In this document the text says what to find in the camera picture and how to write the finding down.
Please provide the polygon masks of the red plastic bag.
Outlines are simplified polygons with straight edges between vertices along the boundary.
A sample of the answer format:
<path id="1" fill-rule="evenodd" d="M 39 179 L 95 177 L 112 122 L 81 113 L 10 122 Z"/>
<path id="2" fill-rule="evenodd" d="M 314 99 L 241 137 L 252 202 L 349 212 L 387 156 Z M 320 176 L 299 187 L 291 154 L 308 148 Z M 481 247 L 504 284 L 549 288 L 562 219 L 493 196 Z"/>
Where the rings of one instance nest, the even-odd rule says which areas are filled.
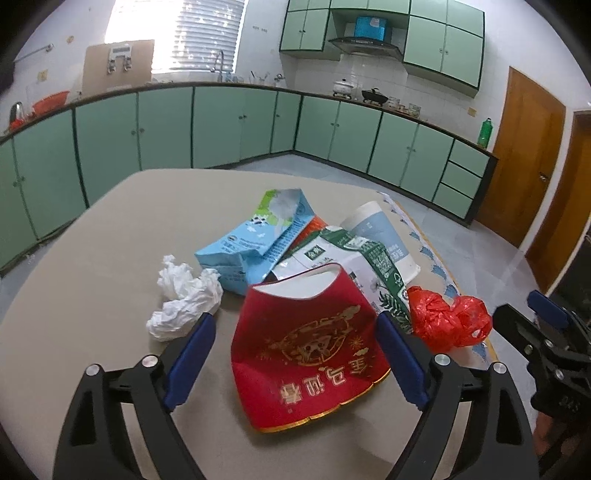
<path id="1" fill-rule="evenodd" d="M 483 342 L 493 328 L 485 303 L 472 296 L 458 296 L 448 304 L 439 293 L 419 286 L 408 289 L 414 334 L 433 354 Z"/>

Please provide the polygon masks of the white tissue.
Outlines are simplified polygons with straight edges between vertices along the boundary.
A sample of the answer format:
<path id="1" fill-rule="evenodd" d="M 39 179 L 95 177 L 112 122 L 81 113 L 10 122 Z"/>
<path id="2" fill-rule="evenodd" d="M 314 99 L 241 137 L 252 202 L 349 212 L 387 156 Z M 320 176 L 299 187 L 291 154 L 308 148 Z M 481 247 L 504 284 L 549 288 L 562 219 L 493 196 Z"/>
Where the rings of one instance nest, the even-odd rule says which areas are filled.
<path id="1" fill-rule="evenodd" d="M 163 302 L 146 322 L 150 336 L 168 342 L 185 336 L 202 314 L 214 315 L 223 295 L 219 278 L 221 274 L 211 268 L 194 276 L 190 265 L 177 264 L 173 255 L 165 255 L 157 279 Z"/>

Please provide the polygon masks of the green white milk carton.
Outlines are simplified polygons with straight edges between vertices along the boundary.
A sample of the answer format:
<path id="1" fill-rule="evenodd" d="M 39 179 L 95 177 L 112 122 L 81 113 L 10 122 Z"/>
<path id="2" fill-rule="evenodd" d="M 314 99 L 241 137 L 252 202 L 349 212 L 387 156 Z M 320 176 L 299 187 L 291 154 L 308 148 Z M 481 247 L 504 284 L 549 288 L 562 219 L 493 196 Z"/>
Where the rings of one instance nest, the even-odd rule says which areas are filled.
<path id="1" fill-rule="evenodd" d="M 326 227 L 291 248 L 274 266 L 273 275 L 281 280 L 329 263 L 342 266 L 377 313 L 390 312 L 404 332 L 413 332 L 403 276 L 380 242 Z"/>

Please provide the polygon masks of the red paper bowl gold print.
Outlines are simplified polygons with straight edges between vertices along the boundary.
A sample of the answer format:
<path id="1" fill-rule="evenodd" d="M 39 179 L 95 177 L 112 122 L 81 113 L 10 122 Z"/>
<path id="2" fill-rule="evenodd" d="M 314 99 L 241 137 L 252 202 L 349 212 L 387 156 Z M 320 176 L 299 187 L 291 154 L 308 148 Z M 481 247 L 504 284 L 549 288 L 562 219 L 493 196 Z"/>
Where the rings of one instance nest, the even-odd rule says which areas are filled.
<path id="1" fill-rule="evenodd" d="M 280 432 L 365 395 L 391 372 L 376 331 L 376 311 L 337 263 L 250 286 L 230 348 L 250 425 Z"/>

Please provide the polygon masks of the blue white paper cup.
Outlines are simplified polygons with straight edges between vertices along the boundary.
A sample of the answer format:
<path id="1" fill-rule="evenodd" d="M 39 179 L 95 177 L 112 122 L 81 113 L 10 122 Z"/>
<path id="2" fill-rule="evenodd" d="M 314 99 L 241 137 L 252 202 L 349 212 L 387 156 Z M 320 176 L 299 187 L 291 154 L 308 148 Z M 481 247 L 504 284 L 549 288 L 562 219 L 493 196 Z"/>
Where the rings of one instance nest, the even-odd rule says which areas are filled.
<path id="1" fill-rule="evenodd" d="M 356 236 L 382 243 L 405 285 L 409 285 L 419 275 L 420 266 L 378 202 L 370 201 L 356 208 L 342 221 L 341 227 Z"/>

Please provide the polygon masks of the blue milk carton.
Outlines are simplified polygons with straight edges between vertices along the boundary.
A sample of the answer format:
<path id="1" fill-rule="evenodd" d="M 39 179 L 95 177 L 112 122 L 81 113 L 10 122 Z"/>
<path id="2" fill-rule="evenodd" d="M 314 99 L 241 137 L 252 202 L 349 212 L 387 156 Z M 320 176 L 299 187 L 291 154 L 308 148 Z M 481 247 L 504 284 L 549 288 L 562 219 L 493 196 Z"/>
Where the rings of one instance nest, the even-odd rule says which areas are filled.
<path id="1" fill-rule="evenodd" d="M 201 268 L 215 269 L 225 291 L 245 295 L 266 279 L 315 218 L 300 189 L 269 190 L 249 219 L 195 252 Z"/>

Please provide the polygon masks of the green lower kitchen cabinets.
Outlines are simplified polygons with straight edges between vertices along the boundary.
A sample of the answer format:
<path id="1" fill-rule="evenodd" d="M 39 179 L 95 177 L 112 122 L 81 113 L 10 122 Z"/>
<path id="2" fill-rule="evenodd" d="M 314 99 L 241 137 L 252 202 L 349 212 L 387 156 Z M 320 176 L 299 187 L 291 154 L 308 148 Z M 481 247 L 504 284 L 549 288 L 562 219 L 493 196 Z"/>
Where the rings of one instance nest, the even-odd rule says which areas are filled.
<path id="1" fill-rule="evenodd" d="M 101 95 L 1 140 L 1 264 L 51 238 L 127 177 L 296 153 L 469 225 L 497 165 L 485 149 L 385 108 L 286 89 L 188 84 Z"/>

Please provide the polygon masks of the green kitchen cabinets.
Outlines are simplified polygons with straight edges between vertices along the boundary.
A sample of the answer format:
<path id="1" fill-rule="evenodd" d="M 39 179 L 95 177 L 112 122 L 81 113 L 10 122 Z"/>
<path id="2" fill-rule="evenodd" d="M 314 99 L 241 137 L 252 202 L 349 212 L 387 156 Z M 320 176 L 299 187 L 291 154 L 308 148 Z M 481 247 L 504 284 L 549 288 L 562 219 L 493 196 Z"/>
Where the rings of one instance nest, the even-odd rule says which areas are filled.
<path id="1" fill-rule="evenodd" d="M 356 18 L 386 18 L 385 42 L 403 52 L 411 75 L 469 97 L 481 85 L 485 13 L 460 1 L 290 1 L 284 15 L 280 52 L 301 58 L 338 60 L 329 40 L 355 37 Z"/>
<path id="2" fill-rule="evenodd" d="M 1 264 L 51 238 L 127 177 L 296 153 L 469 225 L 497 165 L 485 149 L 385 108 L 286 89 L 188 84 L 101 95 L 1 140 Z"/>

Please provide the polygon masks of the green upper kitchen cabinets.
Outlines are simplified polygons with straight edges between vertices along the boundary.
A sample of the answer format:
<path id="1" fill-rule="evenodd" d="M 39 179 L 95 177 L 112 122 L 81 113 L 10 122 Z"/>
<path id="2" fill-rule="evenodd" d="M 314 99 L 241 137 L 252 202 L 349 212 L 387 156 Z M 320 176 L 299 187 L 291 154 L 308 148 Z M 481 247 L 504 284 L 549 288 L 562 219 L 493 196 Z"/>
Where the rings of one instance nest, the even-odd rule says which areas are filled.
<path id="1" fill-rule="evenodd" d="M 290 1 L 284 15 L 280 52 L 301 58 L 338 60 L 329 40 L 355 37 L 356 18 L 386 18 L 385 42 L 403 52 L 411 75 L 469 97 L 481 85 L 485 13 L 460 1 Z"/>

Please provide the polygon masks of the kitchen faucet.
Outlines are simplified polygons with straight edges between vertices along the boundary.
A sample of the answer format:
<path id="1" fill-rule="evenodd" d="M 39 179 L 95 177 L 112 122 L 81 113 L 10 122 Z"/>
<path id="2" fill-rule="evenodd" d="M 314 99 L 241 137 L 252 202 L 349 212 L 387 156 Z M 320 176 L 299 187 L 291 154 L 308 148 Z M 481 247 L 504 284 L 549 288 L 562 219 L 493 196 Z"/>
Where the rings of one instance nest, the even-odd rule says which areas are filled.
<path id="1" fill-rule="evenodd" d="M 218 50 L 215 53 L 213 64 L 211 66 L 211 73 L 216 75 L 216 82 L 223 83 L 225 79 L 225 54 L 223 50 Z"/>

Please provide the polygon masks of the brown wooden door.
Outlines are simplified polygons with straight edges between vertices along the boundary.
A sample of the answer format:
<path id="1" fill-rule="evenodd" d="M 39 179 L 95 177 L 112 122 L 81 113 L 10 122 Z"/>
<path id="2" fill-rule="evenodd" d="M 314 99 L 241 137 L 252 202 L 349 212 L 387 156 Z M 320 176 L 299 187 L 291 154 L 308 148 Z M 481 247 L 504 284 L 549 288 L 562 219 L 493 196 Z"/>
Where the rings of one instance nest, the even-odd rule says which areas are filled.
<path id="1" fill-rule="evenodd" d="M 546 217 L 526 253 L 541 292 L 568 269 L 590 221 L 590 113 L 573 117 L 567 157 Z"/>
<path id="2" fill-rule="evenodd" d="M 477 220 L 510 244 L 525 239 L 548 189 L 560 150 L 566 107 L 511 68 L 499 132 L 498 159 Z"/>

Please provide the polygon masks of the green bottle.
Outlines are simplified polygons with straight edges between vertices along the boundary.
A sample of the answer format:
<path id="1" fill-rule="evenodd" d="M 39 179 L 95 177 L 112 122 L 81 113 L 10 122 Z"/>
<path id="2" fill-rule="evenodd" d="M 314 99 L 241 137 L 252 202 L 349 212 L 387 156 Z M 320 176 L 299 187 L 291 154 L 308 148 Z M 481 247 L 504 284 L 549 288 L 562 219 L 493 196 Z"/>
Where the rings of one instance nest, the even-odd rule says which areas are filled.
<path id="1" fill-rule="evenodd" d="M 493 131 L 493 123 L 491 118 L 487 118 L 481 125 L 480 132 L 478 135 L 477 144 L 482 149 L 487 149 Z"/>

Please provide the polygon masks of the black wok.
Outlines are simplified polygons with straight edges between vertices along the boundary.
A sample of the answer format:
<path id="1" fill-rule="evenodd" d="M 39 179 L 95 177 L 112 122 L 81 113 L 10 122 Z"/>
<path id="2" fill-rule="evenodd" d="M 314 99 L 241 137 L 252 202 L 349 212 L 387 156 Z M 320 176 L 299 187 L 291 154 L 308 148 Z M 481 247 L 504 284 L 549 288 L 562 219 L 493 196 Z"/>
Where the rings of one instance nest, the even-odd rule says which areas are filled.
<path id="1" fill-rule="evenodd" d="M 363 103 L 370 103 L 383 106 L 389 101 L 389 97 L 382 94 L 378 89 L 372 88 L 362 91 Z"/>

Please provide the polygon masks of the white cooking pot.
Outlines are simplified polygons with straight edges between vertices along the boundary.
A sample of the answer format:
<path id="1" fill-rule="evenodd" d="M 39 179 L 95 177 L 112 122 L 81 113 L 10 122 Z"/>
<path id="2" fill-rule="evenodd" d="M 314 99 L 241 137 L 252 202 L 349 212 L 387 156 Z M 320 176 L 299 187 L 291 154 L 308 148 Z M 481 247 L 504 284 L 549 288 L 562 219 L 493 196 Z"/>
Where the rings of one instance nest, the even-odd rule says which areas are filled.
<path id="1" fill-rule="evenodd" d="M 336 80 L 332 83 L 332 95 L 339 98 L 353 99 L 355 95 L 356 85 L 346 81 L 346 79 Z"/>

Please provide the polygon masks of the electric kettle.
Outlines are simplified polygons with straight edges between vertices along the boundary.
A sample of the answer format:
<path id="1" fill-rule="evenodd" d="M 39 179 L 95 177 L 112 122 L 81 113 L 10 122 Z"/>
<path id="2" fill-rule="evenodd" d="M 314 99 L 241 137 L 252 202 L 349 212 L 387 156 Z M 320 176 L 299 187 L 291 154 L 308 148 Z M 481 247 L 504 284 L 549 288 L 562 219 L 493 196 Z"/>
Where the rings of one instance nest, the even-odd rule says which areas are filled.
<path id="1" fill-rule="evenodd" d="M 14 103 L 10 108 L 9 113 L 9 124 L 12 125 L 14 122 L 22 122 L 26 119 L 24 107 L 21 102 Z"/>

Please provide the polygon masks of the orange basin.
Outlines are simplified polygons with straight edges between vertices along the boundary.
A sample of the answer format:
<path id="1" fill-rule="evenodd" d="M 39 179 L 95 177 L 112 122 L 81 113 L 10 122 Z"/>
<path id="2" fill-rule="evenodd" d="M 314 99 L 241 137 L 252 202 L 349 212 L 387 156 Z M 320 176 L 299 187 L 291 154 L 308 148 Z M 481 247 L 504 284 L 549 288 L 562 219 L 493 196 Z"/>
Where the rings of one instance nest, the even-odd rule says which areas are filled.
<path id="1" fill-rule="evenodd" d="M 45 115 L 46 113 L 63 107 L 66 103 L 69 91 L 61 91 L 42 98 L 32 105 L 35 115 Z"/>

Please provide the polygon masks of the range hood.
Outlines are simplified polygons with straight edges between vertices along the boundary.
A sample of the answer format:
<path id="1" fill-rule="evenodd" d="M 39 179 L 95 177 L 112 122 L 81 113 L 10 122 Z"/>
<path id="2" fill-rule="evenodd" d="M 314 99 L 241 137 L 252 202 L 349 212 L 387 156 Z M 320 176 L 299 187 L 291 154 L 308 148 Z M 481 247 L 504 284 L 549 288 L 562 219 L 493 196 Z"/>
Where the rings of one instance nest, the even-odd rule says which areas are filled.
<path id="1" fill-rule="evenodd" d="M 342 37 L 329 40 L 335 47 L 348 55 L 390 57 L 403 61 L 403 52 L 397 45 L 365 37 Z"/>

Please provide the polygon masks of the blue box on hood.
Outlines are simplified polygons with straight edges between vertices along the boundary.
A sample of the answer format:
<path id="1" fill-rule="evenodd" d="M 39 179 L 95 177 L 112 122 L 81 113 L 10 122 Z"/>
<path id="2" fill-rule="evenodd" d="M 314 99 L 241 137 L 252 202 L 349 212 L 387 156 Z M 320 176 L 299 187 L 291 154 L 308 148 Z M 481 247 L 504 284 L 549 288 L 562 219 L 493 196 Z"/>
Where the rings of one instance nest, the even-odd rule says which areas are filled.
<path id="1" fill-rule="evenodd" d="M 356 38 L 384 41 L 390 32 L 388 20 L 382 17 L 359 16 L 353 35 Z"/>

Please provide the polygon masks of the cardboard box on counter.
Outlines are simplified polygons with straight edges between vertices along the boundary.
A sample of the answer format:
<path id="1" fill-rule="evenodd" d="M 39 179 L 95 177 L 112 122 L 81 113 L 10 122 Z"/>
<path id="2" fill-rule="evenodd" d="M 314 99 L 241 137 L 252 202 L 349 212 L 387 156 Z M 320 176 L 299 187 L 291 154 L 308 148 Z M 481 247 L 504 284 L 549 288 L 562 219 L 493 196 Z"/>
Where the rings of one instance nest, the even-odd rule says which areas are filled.
<path id="1" fill-rule="evenodd" d="M 82 96 L 91 97 L 150 83 L 153 52 L 153 40 L 89 46 L 82 72 Z"/>

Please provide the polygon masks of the window with white blinds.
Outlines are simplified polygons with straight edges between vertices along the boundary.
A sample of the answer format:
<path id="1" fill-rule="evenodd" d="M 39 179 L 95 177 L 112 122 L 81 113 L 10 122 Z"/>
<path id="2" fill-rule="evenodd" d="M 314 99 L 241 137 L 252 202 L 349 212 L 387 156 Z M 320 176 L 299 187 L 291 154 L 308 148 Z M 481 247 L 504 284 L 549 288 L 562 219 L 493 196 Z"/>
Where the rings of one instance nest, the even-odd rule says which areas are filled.
<path id="1" fill-rule="evenodd" d="M 106 43 L 153 40 L 152 71 L 211 72 L 223 50 L 225 72 L 235 70 L 245 1 L 117 1 L 106 27 Z"/>

